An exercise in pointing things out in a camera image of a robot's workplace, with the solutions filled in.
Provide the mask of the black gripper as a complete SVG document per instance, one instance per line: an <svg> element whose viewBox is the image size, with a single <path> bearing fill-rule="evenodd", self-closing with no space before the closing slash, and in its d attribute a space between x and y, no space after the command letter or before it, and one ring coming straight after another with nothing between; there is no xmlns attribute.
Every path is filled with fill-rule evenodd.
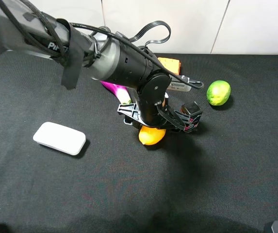
<svg viewBox="0 0 278 233"><path fill-rule="evenodd" d="M131 78L135 89L136 103L120 104L117 112L124 116L124 123L140 129L143 125L152 128L190 133L195 129L191 118L175 111L168 104L163 107L165 92L171 78L163 72L151 73L147 78Z"/></svg>

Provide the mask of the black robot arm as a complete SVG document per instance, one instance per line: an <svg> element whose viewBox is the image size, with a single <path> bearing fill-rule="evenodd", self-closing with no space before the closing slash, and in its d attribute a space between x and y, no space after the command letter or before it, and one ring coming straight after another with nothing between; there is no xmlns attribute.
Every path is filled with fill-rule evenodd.
<svg viewBox="0 0 278 233"><path fill-rule="evenodd" d="M74 89L82 68L95 80L136 91L136 102L120 105L118 113L136 128L147 126L190 132L198 124L199 107L185 104L181 111L168 105L166 90L176 80L201 88L202 82L174 74L146 46L93 27L56 19L28 0L0 0L0 54L17 50L56 61L64 68L61 84Z"/></svg>

